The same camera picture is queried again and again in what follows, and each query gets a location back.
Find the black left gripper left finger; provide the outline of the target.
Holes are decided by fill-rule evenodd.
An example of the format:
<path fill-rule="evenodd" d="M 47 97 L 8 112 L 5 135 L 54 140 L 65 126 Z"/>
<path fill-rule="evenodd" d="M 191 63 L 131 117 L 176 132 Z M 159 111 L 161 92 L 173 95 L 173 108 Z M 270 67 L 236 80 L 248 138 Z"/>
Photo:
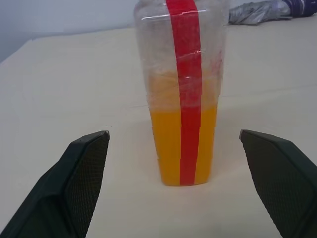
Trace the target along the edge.
<path fill-rule="evenodd" d="M 0 238 L 86 238 L 108 145 L 107 130 L 71 142 L 34 185 Z"/>

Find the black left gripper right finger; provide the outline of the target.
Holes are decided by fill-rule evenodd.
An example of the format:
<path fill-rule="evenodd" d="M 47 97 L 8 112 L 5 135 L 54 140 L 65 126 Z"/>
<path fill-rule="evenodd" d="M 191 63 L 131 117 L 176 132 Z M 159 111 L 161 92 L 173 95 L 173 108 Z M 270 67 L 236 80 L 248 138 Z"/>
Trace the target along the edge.
<path fill-rule="evenodd" d="M 291 141 L 243 129 L 252 180 L 282 238 L 317 238 L 317 166 Z"/>

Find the purple striped cloth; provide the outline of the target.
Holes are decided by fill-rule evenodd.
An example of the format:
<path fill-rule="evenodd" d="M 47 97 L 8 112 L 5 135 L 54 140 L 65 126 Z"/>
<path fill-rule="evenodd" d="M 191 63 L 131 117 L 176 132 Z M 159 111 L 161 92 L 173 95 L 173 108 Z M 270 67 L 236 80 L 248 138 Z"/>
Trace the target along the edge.
<path fill-rule="evenodd" d="M 290 16 L 310 17 L 317 13 L 317 0 L 283 0 L 290 9 Z"/>

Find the clear bottle with orange drink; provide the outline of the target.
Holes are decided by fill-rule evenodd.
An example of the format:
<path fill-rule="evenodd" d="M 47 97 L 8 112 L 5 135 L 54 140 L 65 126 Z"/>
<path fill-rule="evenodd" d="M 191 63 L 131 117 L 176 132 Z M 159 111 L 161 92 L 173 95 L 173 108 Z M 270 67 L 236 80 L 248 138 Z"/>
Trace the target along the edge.
<path fill-rule="evenodd" d="M 227 0 L 138 0 L 136 35 L 161 180 L 206 183 L 223 76 Z"/>

